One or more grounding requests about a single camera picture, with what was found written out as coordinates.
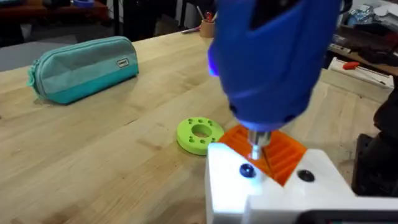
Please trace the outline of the left gripper white and orange left finger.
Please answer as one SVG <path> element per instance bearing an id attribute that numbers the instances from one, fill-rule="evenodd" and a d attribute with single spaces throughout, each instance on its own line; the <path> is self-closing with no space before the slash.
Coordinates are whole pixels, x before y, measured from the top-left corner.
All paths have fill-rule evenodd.
<path id="1" fill-rule="evenodd" d="M 275 160 L 276 145 L 254 153 L 248 130 L 241 125 L 229 129 L 208 146 L 205 192 L 207 223 L 241 223 L 248 197 L 263 194 L 264 185 L 277 188 L 285 175 Z"/>

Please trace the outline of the left gripper white and orange right finger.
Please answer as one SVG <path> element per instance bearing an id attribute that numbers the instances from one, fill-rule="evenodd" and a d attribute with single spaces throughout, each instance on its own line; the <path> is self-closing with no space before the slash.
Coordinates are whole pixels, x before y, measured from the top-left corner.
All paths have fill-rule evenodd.
<path id="1" fill-rule="evenodd" d="M 271 172 L 266 180 L 278 195 L 294 197 L 354 197 L 345 179 L 328 155 L 320 149 L 308 149 L 290 136 L 274 131 L 264 147 Z"/>

